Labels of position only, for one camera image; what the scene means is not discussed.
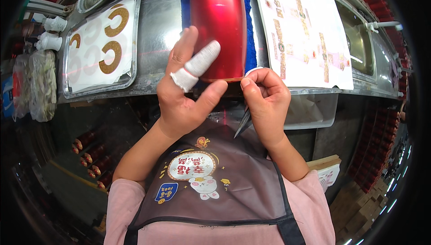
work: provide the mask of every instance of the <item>apron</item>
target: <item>apron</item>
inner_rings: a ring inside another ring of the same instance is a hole
[[[125,245],[137,244],[138,230],[159,221],[277,224],[285,244],[305,244],[276,163],[242,135],[234,139],[234,133],[206,120],[162,155]]]

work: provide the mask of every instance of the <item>hand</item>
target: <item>hand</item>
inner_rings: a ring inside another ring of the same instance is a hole
[[[272,150],[284,138],[284,120],[290,104],[290,91],[271,69],[257,69],[241,80],[250,108],[254,129],[262,144]]]
[[[218,80],[209,85],[195,102],[184,96],[184,91],[169,75],[190,60],[197,36],[196,27],[184,29],[181,39],[169,54],[166,74],[157,85],[161,113],[158,125],[167,137],[175,140],[201,125],[228,88],[226,81]]]

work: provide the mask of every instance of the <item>plastic bag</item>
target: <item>plastic bag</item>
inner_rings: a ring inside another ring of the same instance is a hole
[[[30,56],[31,118],[47,122],[54,117],[57,106],[57,81],[55,74],[55,54],[50,51],[36,51]]]
[[[29,55],[18,55],[13,66],[13,105],[12,118],[23,118],[29,112],[30,80]]]

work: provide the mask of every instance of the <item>white finger cover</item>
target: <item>white finger cover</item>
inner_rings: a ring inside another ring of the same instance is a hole
[[[190,91],[199,77],[208,70],[217,58],[220,50],[220,44],[216,40],[203,47],[190,61],[185,63],[184,67],[170,74],[175,84],[184,92]]]

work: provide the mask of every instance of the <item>pink sleeve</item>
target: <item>pink sleeve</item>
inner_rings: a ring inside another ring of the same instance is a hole
[[[106,212],[105,245],[123,244],[127,226],[132,222],[145,191],[137,182],[118,179],[111,185]]]
[[[325,193],[316,170],[291,183],[283,177],[295,220],[306,244],[335,244],[335,232]]]

